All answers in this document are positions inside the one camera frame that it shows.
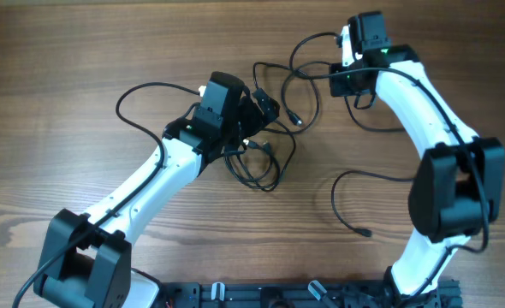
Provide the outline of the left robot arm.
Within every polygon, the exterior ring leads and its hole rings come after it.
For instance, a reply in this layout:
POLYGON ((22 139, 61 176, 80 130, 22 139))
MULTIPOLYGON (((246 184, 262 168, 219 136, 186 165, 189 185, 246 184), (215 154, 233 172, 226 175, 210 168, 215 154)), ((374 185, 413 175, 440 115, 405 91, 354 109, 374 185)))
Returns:
POLYGON ((279 116, 278 102, 223 72, 156 135, 154 152, 115 191, 80 214, 50 221, 37 271, 26 282, 58 307, 170 307, 163 284, 133 269, 132 250, 149 222, 183 187, 219 158, 253 147, 250 137, 279 116))

